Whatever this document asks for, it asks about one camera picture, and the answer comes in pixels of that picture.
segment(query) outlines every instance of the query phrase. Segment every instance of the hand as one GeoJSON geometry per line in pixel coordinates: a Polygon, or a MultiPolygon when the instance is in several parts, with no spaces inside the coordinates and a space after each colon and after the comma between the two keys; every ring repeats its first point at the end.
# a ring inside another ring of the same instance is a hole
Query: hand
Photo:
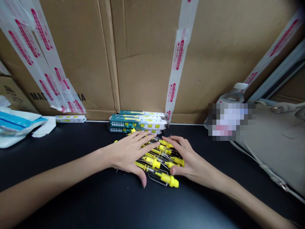
{"type": "Polygon", "coordinates": [[[110,167],[136,174],[141,179],[143,187],[145,188],[145,172],[137,167],[134,162],[160,144],[156,142],[141,148],[142,145],[152,140],[155,136],[157,135],[150,135],[150,132],[137,131],[101,150],[107,154],[106,158],[110,167]]]}
{"type": "Polygon", "coordinates": [[[205,159],[199,156],[193,150],[187,139],[178,136],[162,138],[168,143],[171,143],[174,148],[181,154],[185,161],[184,167],[173,166],[171,168],[171,174],[173,176],[185,176],[200,185],[220,192],[226,190],[226,185],[231,180],[231,178],[220,172],[205,159]]]}

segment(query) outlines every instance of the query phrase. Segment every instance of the stack of boxes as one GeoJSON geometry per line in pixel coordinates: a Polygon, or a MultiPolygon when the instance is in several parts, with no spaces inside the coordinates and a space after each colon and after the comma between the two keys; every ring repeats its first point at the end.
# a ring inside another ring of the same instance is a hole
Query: stack of boxes
{"type": "Polygon", "coordinates": [[[150,131],[152,134],[161,134],[166,128],[167,122],[164,113],[146,111],[124,111],[113,114],[109,118],[109,132],[131,133],[137,131],[150,131]]]}

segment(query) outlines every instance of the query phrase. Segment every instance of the fingernail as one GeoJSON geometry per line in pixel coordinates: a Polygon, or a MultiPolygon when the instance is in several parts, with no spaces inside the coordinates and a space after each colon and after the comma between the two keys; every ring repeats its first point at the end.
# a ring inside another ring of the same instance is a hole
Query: fingernail
{"type": "Polygon", "coordinates": [[[171,174],[174,176],[176,174],[176,169],[175,167],[173,166],[172,169],[171,169],[171,174]]]}

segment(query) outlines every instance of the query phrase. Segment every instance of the packing tape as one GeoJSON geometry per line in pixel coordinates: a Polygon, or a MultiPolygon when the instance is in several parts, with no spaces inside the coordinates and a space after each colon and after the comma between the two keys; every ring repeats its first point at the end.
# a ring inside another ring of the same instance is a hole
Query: packing tape
{"type": "MultiPolygon", "coordinates": [[[[179,26],[176,32],[175,49],[172,61],[172,71],[169,78],[165,110],[168,114],[167,122],[170,124],[173,110],[175,108],[176,97],[181,79],[187,46],[190,42],[193,25],[196,16],[198,0],[182,0],[179,17],[179,26]]],[[[271,61],[283,50],[295,32],[304,21],[303,10],[299,10],[292,17],[283,32],[271,46],[269,51],[260,60],[254,70],[249,74],[244,83],[251,84],[271,63],[271,61]]]]}
{"type": "Polygon", "coordinates": [[[1,0],[6,18],[2,30],[9,27],[14,37],[7,38],[15,48],[52,108],[62,112],[86,113],[75,90],[64,74],[39,0],[1,0]]]}
{"type": "Polygon", "coordinates": [[[198,0],[182,0],[181,2],[179,25],[176,32],[172,70],[169,77],[169,85],[167,89],[165,105],[165,112],[168,114],[166,119],[168,123],[171,122],[172,113],[175,108],[187,46],[190,43],[192,36],[197,5],[198,0]]]}
{"type": "Polygon", "coordinates": [[[1,62],[1,60],[0,60],[0,73],[2,73],[4,75],[10,75],[10,72],[6,69],[6,67],[1,62]]]}
{"type": "Polygon", "coordinates": [[[271,63],[271,61],[283,50],[283,48],[287,45],[287,43],[290,41],[299,27],[303,24],[303,22],[304,13],[303,10],[300,9],[294,14],[292,19],[286,25],[285,29],[278,36],[276,41],[273,43],[264,57],[259,61],[253,71],[249,74],[244,83],[250,85],[263,72],[263,70],[271,63]]]}
{"type": "Polygon", "coordinates": [[[5,2],[1,3],[2,8],[0,9],[0,27],[3,33],[6,35],[18,56],[27,67],[40,90],[45,94],[45,97],[48,99],[50,105],[58,107],[59,103],[56,99],[55,93],[47,84],[47,80],[42,78],[44,74],[48,75],[48,73],[44,73],[41,70],[35,56],[27,46],[27,43],[24,41],[24,35],[20,31],[17,21],[14,20],[15,15],[13,14],[13,11],[6,5],[5,2]]]}

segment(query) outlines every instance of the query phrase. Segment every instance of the black desk surface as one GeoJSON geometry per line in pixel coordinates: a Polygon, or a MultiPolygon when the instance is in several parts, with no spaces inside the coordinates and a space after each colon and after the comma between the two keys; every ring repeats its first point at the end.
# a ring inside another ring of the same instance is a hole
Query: black desk surface
{"type": "MultiPolygon", "coordinates": [[[[166,136],[187,138],[193,149],[282,216],[305,227],[305,205],[277,186],[230,142],[214,142],[203,126],[171,125],[166,136]]],[[[84,156],[125,134],[106,123],[58,124],[47,136],[0,150],[0,191],[84,156]]],[[[233,201],[184,177],[179,188],[106,169],[66,190],[17,228],[258,228],[233,201]]]]}

